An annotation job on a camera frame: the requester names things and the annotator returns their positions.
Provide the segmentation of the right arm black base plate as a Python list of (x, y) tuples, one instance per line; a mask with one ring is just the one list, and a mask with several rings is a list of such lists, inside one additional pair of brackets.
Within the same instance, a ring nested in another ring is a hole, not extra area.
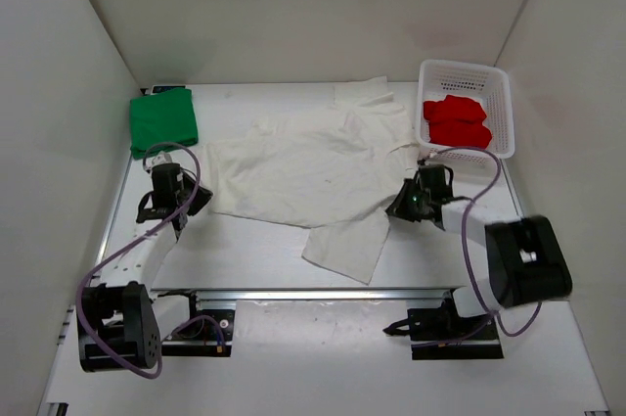
[(499, 360), (504, 358), (490, 315), (459, 317), (438, 308), (409, 308), (407, 317), (382, 330), (389, 337), (408, 337), (414, 361)]

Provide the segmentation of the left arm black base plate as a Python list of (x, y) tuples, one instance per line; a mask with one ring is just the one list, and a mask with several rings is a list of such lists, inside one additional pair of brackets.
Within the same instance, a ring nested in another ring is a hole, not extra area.
[(234, 301), (199, 301), (191, 317), (205, 316), (182, 331), (168, 337), (162, 345), (167, 357), (231, 356), (235, 332), (236, 303)]

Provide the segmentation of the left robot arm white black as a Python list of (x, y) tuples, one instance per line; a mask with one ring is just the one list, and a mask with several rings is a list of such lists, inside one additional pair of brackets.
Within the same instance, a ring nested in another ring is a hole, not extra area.
[(179, 163), (164, 158), (149, 169), (152, 190), (138, 205), (135, 237), (100, 273), (98, 284), (79, 293), (79, 362), (85, 372), (135, 368), (153, 379), (162, 365), (162, 339), (176, 330), (201, 333), (205, 315), (187, 293), (151, 298), (165, 258), (178, 244), (188, 218), (212, 198)]

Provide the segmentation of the green t shirt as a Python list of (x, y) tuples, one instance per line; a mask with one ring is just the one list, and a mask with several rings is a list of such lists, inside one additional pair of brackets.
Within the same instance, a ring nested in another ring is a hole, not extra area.
[(192, 91), (188, 88), (176, 87), (132, 99), (129, 124), (134, 160), (141, 159), (158, 143), (174, 142), (190, 147), (199, 142)]

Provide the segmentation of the white t shirt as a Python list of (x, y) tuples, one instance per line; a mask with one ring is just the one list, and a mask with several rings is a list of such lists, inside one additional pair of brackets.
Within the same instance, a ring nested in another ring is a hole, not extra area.
[(216, 213), (306, 228), (301, 256), (363, 284), (385, 244), (385, 212), (415, 171), (418, 143), (386, 77), (338, 83), (322, 109), (261, 117), (199, 152)]

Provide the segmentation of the red t shirt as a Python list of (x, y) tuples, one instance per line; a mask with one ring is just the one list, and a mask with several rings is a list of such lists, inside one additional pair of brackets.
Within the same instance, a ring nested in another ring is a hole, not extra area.
[(487, 114), (472, 98), (447, 95), (423, 102), (429, 142), (450, 147), (486, 149), (492, 132), (485, 126)]

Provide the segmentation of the blue label sticker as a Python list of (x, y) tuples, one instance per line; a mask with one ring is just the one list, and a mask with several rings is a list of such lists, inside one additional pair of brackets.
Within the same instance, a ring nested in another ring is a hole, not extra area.
[(155, 85), (151, 89), (151, 94), (160, 94), (174, 89), (185, 89), (185, 85)]

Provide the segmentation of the white plastic basket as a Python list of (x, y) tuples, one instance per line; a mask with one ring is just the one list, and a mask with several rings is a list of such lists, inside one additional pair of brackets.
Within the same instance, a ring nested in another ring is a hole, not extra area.
[(447, 158), (482, 163), (485, 150), (501, 160), (511, 158), (514, 112), (508, 75), (484, 65), (423, 61), (415, 129), (425, 155), (453, 147)]

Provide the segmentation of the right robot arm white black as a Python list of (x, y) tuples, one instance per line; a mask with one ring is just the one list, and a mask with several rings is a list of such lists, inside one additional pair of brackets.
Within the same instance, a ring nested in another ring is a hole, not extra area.
[(459, 338), (476, 316), (568, 298), (573, 281), (550, 220), (504, 216), (478, 197), (456, 196), (453, 179), (447, 166), (422, 165), (386, 209), (391, 217), (428, 221), (460, 236), (470, 284), (450, 293), (452, 304), (439, 313), (442, 331)]

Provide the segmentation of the aluminium rail front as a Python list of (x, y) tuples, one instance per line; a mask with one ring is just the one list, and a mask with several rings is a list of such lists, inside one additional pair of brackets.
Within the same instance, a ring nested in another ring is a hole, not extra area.
[(439, 300), (440, 288), (199, 289), (204, 301)]

